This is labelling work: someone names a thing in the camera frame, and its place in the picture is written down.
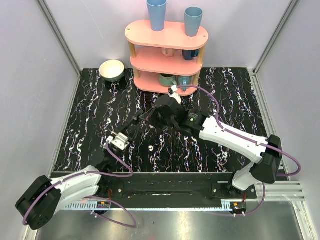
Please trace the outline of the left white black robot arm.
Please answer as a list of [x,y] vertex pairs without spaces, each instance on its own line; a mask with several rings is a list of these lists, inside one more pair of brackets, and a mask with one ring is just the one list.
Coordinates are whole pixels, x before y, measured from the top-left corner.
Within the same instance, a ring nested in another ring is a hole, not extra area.
[[83,198],[103,198],[108,193],[104,181],[108,178],[130,178],[133,169],[119,158],[129,145],[125,131],[136,124],[131,120],[112,132],[105,148],[93,154],[93,163],[86,168],[63,177],[39,176],[17,200],[15,208],[23,217],[22,224],[32,230],[46,225],[66,206]]

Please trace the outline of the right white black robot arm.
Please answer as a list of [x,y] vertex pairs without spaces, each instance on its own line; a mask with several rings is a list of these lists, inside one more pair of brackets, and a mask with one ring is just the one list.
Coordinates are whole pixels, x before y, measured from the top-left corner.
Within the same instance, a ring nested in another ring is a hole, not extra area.
[[239,198],[250,186],[276,181],[282,159],[282,142],[276,135],[268,138],[251,135],[223,123],[213,116],[182,105],[179,96],[163,95],[154,103],[147,121],[156,128],[170,127],[196,139],[231,149],[250,160],[234,173],[227,185],[228,195]]

